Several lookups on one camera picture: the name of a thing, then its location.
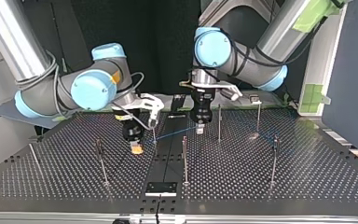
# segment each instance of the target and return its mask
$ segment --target vertical post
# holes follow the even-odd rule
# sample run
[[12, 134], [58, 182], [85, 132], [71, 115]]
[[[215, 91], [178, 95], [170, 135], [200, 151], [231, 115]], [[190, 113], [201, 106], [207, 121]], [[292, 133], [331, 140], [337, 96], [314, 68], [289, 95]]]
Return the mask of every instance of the vertical post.
[[219, 137], [218, 137], [218, 142], [221, 142], [221, 132], [222, 132], [222, 127], [221, 127], [221, 122], [222, 122], [222, 106], [219, 105]]
[[183, 159], [185, 161], [185, 186], [188, 186], [190, 183], [188, 182], [188, 174], [187, 174], [187, 138], [184, 136], [182, 141], [182, 148], [183, 148]]

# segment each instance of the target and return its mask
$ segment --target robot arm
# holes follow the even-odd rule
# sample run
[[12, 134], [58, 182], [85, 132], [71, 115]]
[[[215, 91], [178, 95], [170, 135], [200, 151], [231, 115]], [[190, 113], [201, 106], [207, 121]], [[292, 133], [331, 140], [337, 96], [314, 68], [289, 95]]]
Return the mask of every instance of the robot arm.
[[337, 1], [331, 0], [286, 0], [254, 49], [235, 42], [219, 28], [198, 28], [194, 48], [196, 69], [191, 77], [193, 121], [203, 125], [212, 120], [209, 107], [216, 89], [232, 101], [241, 96], [236, 86], [217, 78], [217, 71], [262, 91], [278, 89], [287, 76], [287, 64], [297, 58], [288, 62], [289, 57], [307, 35], [311, 39], [317, 33], [327, 15], [341, 7], [342, 2], [338, 6]]
[[[158, 112], [164, 104], [149, 94], [134, 91], [124, 49], [113, 43], [92, 50], [94, 64], [82, 71], [59, 75], [55, 58], [38, 43], [21, 2], [0, 1], [0, 51], [20, 91], [15, 95], [16, 107], [28, 118], [64, 114], [78, 109], [100, 110], [113, 103], [116, 118], [123, 123], [123, 136], [131, 142], [134, 153], [142, 153], [139, 140], [144, 129], [158, 123]], [[138, 122], [141, 109], [150, 111], [148, 126]]]

